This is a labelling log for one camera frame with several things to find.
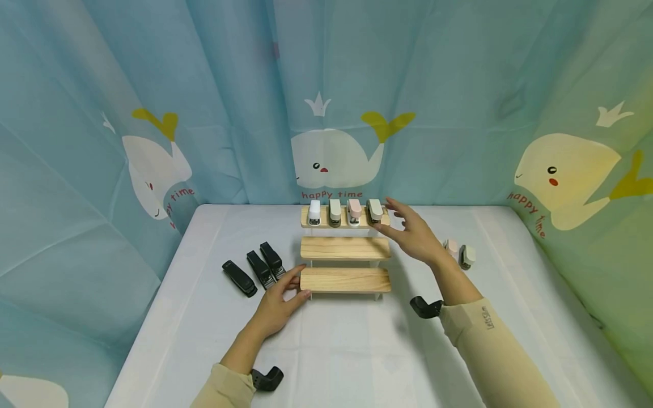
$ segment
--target hand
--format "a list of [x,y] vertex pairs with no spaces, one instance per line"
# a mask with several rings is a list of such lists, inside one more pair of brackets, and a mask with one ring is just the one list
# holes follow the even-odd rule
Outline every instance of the hand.
[[386,199],[388,200],[386,207],[394,210],[396,217],[405,220],[402,221],[405,229],[399,231],[389,225],[378,223],[374,225],[377,231],[398,243],[410,257],[421,260],[432,268],[439,266],[442,261],[448,262],[453,259],[442,247],[426,221],[415,210],[390,197]]
[[266,290],[259,308],[247,324],[251,329],[267,338],[281,330],[290,319],[290,316],[306,302],[311,296],[310,290],[303,290],[287,302],[283,300],[283,293],[287,290],[299,288],[300,278],[297,276],[306,265],[295,266],[289,270]]

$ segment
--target left hand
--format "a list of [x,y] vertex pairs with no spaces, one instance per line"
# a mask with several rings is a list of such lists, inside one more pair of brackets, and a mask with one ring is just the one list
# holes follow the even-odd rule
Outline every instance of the left hand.
[[250,329],[267,338],[285,326],[290,316],[311,296],[310,290],[303,290],[287,302],[283,299],[285,291],[299,288],[300,277],[297,274],[305,267],[305,264],[295,266],[265,291],[259,308],[247,324]]

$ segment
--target wooden shelf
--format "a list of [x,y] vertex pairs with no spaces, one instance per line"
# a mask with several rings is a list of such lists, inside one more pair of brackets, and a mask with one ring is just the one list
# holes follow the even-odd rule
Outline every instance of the wooden shelf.
[[390,292],[390,277],[383,268],[306,268],[300,288],[315,293]]
[[311,260],[384,260],[390,258],[387,238],[304,236],[300,256]]
[[[361,206],[363,210],[362,217],[360,217],[360,226],[352,227],[349,225],[349,220],[347,219],[347,206],[340,206],[340,226],[332,227],[328,223],[328,206],[321,207],[320,213],[320,225],[310,225],[308,223],[308,206],[302,207],[302,228],[371,228],[370,222],[368,220],[368,212],[366,206]],[[390,216],[388,215],[388,209],[383,208],[383,215],[381,216],[381,224],[390,225]]]

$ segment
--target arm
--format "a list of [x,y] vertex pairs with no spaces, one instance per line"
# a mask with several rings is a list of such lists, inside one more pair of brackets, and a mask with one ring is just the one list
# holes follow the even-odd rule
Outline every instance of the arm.
[[485,405],[558,407],[533,361],[422,217],[391,198],[387,208],[404,218],[405,230],[380,224],[375,228],[431,268],[445,303],[440,315],[445,334],[465,361]]
[[296,276],[306,265],[289,270],[269,288],[251,320],[238,333],[234,343],[220,363],[211,369],[211,375],[193,401],[191,408],[247,408],[254,397],[251,372],[263,341],[281,330],[290,316],[311,295],[304,290],[289,301],[283,292],[299,288]]

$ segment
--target crown print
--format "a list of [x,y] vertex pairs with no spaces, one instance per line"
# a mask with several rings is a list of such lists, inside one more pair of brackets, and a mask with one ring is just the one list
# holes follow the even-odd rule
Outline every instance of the crown print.
[[634,115],[633,112],[620,113],[624,103],[625,101],[622,101],[620,104],[610,110],[599,106],[599,120],[596,121],[596,125],[601,127],[610,127],[614,125],[614,123],[619,119]]
[[106,115],[104,112],[101,112],[102,118],[104,119],[104,122],[102,123],[102,126],[106,127],[110,131],[112,131],[114,134],[116,134],[116,130],[114,129],[113,125],[111,125],[111,122],[109,122],[109,119],[106,118]]
[[310,99],[304,99],[304,102],[308,103],[308,105],[313,110],[313,116],[324,116],[325,113],[327,112],[327,105],[329,102],[331,102],[331,100],[327,99],[326,102],[323,103],[322,95],[320,95],[320,91],[318,91],[317,98],[315,98],[315,101],[311,101]]

